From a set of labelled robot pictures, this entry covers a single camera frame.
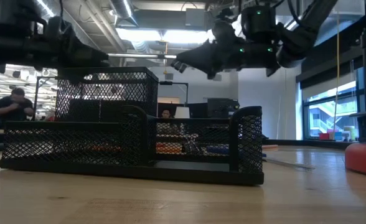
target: wooden table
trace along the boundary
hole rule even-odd
[[[268,157],[316,169],[265,162],[259,187],[0,169],[0,224],[366,224],[366,176],[344,169],[343,151],[280,147]]]

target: red round object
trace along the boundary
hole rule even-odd
[[[366,144],[351,144],[345,151],[346,169],[366,174]]]

